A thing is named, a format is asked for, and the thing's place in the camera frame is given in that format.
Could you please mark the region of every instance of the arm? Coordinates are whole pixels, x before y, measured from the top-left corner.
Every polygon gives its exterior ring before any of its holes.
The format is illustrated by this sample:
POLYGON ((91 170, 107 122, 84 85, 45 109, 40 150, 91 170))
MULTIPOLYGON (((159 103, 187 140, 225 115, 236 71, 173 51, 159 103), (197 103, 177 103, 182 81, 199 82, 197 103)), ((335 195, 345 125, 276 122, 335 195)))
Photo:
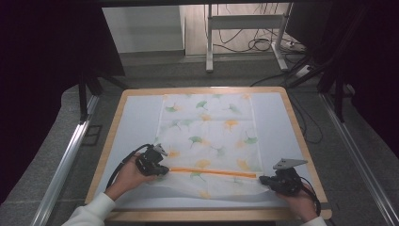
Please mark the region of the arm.
POLYGON ((291 211, 304 222, 302 226, 327 226, 321 217, 317 217, 313 200, 303 190, 293 197, 284 196, 279 193, 276 193, 276 195, 288 202, 291 211))
POLYGON ((106 216, 115 208, 115 200, 126 191, 140 186, 143 182, 152 181, 155 177, 141 174, 136 166, 136 156, 133 156, 120 170, 114 184, 88 205, 75 209, 63 226, 104 225, 106 216))

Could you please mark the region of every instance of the metal frame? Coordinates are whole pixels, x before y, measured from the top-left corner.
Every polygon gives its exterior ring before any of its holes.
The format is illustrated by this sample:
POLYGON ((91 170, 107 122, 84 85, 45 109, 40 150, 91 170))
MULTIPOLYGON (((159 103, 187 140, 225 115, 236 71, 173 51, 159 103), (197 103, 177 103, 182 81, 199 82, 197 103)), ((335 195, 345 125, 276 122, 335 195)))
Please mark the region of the metal frame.
POLYGON ((334 104, 332 103, 329 95, 326 93, 320 93, 320 98, 322 99, 327 109, 327 112, 331 117, 331 120, 334 122, 334 125, 336 126, 337 131, 340 134, 347 151, 351 155, 353 162, 358 168, 358 171, 363 178, 364 183, 369 188, 371 195, 375 199, 376 205, 381 211, 384 219, 387 221, 387 225, 399 225, 399 217, 396 213, 396 210, 393 208, 390 199, 385 193, 384 188, 376 180, 372 170, 368 166, 366 160, 361 154, 359 147, 356 145, 355 140, 352 138, 345 124, 341 122, 341 120, 335 114, 334 104))
POLYGON ((51 212, 53 211, 54 205, 56 204, 58 195, 62 187, 64 186, 68 173, 70 172, 73 160, 76 157, 83 137, 85 136, 85 133, 88 129, 88 125, 90 124, 98 100, 99 98, 97 96, 91 96, 88 102, 87 119, 83 123, 77 125, 72 135, 71 141, 67 147, 67 150, 62 156, 61 162, 56 169, 56 173, 54 174, 53 179, 48 186, 43 199, 40 202, 38 211, 36 212, 30 224, 31 226, 46 225, 47 220, 49 219, 51 212))
POLYGON ((206 72, 214 71, 214 53, 212 42, 213 30, 226 29, 279 29, 276 41, 271 43, 273 52, 282 71, 288 71, 287 64, 281 54, 279 46, 281 45, 282 35, 287 25, 289 13, 292 3, 288 5, 287 10, 283 14, 278 15, 228 15, 228 16, 212 16, 212 5, 208 5, 208 42, 206 52, 206 72))

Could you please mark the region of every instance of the gray floor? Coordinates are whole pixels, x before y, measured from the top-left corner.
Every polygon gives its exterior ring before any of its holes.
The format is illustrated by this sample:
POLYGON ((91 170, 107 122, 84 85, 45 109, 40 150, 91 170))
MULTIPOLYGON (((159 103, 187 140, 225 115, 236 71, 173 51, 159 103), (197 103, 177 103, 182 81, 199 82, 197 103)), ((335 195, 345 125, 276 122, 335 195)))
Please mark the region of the gray floor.
MULTIPOLYGON (((253 82, 280 73, 273 56, 221 56, 215 58, 215 71, 205 72, 204 57, 176 55, 122 55, 126 77, 119 80, 132 88, 172 88, 209 86, 250 86, 253 82)), ((332 123, 315 84, 314 78, 296 89, 289 89, 295 113, 302 128, 311 157, 318 171, 327 198, 333 210, 336 225, 387 225, 375 200, 364 184, 351 156, 332 123)), ((282 77, 266 80, 259 86, 278 86, 282 77)), ((91 125, 101 126, 95 137, 86 137, 73 163, 64 189, 48 225, 60 225, 68 219, 76 206, 84 203, 91 178, 97 167, 110 123, 122 90, 101 80, 104 93, 96 108, 91 125)), ((15 186, 6 202, 0 207, 0 225, 28 225, 66 150, 79 121, 77 87, 67 90, 62 98, 62 108, 56 123, 41 146, 35 160, 15 186)), ((344 100, 343 116, 354 140, 359 145, 367 163, 382 184, 396 209, 399 209, 399 161, 362 119, 344 100)), ((277 225, 299 225, 299 221, 277 222, 277 225)), ((141 223, 115 223, 106 225, 142 225, 141 223)))

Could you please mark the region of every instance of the green leaf print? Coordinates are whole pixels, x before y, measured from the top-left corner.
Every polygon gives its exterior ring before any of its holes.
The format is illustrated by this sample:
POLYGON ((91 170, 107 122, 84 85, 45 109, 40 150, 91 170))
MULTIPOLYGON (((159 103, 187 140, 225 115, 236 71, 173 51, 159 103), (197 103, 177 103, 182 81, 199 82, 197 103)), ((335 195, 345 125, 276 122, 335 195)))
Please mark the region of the green leaf print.
POLYGON ((237 178, 237 177, 234 177, 234 182, 237 183, 240 186, 244 184, 243 181, 241 179, 237 178))
POLYGON ((217 99, 220 99, 220 97, 222 97, 222 96, 223 96, 223 94, 214 94, 214 95, 212 95, 213 98, 217 98, 217 99))
POLYGON ((181 124, 182 125, 185 125, 185 126, 190 126, 190 124, 191 123, 193 123, 194 121, 192 121, 192 120, 183 120, 182 122, 181 122, 181 124))
POLYGON ((179 126, 179 121, 178 120, 174 120, 174 121, 172 121, 172 124, 169 126, 169 128, 172 128, 172 127, 174 127, 174 126, 177 126, 180 130, 182 130, 182 128, 180 128, 180 126, 179 126))
POLYGON ((190 178, 193 179, 194 177, 198 176, 202 181, 206 182, 200 175, 200 172, 191 172, 190 178))
POLYGON ((240 110, 238 109, 238 107, 236 105, 234 105, 234 104, 230 104, 229 110, 232 111, 233 113, 236 113, 236 114, 240 114, 241 113, 240 110))
POLYGON ((191 144, 191 147, 193 147, 194 143, 202 143, 202 138, 201 137, 190 137, 189 140, 191 140, 193 143, 191 144))
POLYGON ((226 153, 226 148, 225 147, 221 147, 221 148, 216 149, 216 150, 217 150, 217 156, 218 157, 224 156, 225 153, 226 153))
POLYGON ((258 142, 258 139, 256 137, 248 137, 246 140, 244 140, 246 144, 254 144, 258 142))
POLYGON ((205 105, 207 104, 208 102, 206 102, 206 101, 201 101, 201 102, 199 102, 197 105, 196 105, 196 108, 204 108, 205 110, 208 110, 208 109, 206 109, 206 107, 205 107, 205 105))
POLYGON ((167 106, 165 107, 165 110, 167 112, 176 112, 177 110, 174 108, 174 106, 167 106))

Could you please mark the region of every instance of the wooden table edge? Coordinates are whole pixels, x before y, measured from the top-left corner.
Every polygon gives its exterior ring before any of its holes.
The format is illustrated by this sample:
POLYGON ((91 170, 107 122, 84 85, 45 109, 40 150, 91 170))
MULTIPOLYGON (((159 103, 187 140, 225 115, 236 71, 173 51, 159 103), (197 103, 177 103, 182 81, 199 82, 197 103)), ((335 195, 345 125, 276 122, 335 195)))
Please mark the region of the wooden table edge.
MULTIPOLYGON (((88 190, 88 195, 86 197, 85 203, 89 203, 94 198, 94 193, 101 181, 102 175, 104 173, 104 168, 106 165, 106 161, 108 156, 110 155, 112 144, 118 130, 118 126, 120 123, 120 118, 123 113, 123 109, 125 103, 129 96, 140 96, 140 95, 168 95, 168 94, 229 94, 229 93, 262 93, 262 92, 278 92, 281 95, 282 101, 284 102, 284 106, 287 110, 287 114, 293 125, 293 129, 295 132, 295 136, 302 152, 302 155, 306 160, 308 160, 308 171, 311 175, 312 186, 316 191, 317 197, 319 198, 320 202, 327 202, 327 197, 324 192, 324 189, 321 185, 320 179, 317 175, 317 171, 313 165, 313 161, 311 160, 311 155, 309 153, 308 147, 306 145, 305 139, 302 136, 299 124, 296 120, 295 112, 291 106, 291 102, 289 100, 288 94, 286 90, 282 87, 256 87, 256 88, 249 88, 249 87, 215 87, 215 88, 170 88, 170 89, 127 89, 125 90, 121 97, 120 102, 118 104, 114 119, 112 121, 111 127, 108 132, 108 136, 106 138, 103 151, 99 160, 99 164, 97 165, 97 169, 94 173, 93 180, 91 182, 90 188, 88 190)), ((220 220, 222 216, 228 214, 230 217, 237 216, 237 213, 253 213, 256 218, 252 220, 282 220, 282 219, 293 219, 291 212, 288 208, 266 208, 262 210, 210 210, 213 213, 218 213, 218 219, 220 220), (282 216, 281 218, 271 218, 273 214, 276 216, 282 216)), ((184 214, 185 216, 190 215, 192 221, 195 221, 195 218, 198 215, 198 218, 201 220, 204 219, 205 212, 203 210, 192 210, 192 211, 113 211, 108 220, 130 220, 130 221, 159 221, 157 218, 162 218, 164 221, 168 221, 168 218, 171 216, 179 216, 179 214, 184 214)), ((322 217, 323 218, 331 218, 332 212, 330 209, 322 210, 322 217)))

